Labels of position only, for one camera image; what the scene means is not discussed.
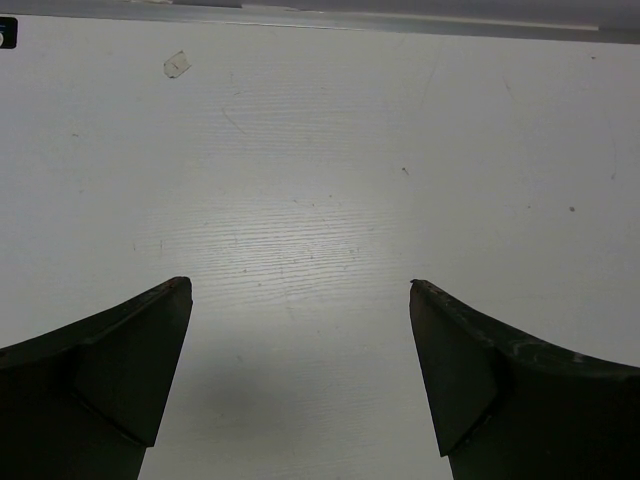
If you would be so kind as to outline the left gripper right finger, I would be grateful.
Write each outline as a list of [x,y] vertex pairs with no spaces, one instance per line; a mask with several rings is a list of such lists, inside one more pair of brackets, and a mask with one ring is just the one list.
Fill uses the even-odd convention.
[[635,479],[639,371],[574,352],[414,280],[410,320],[457,479]]

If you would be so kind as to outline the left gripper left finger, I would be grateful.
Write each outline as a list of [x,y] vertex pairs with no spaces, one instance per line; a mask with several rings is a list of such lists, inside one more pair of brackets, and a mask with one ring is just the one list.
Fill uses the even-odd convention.
[[4,479],[136,479],[154,446],[192,311],[174,277],[1,351]]

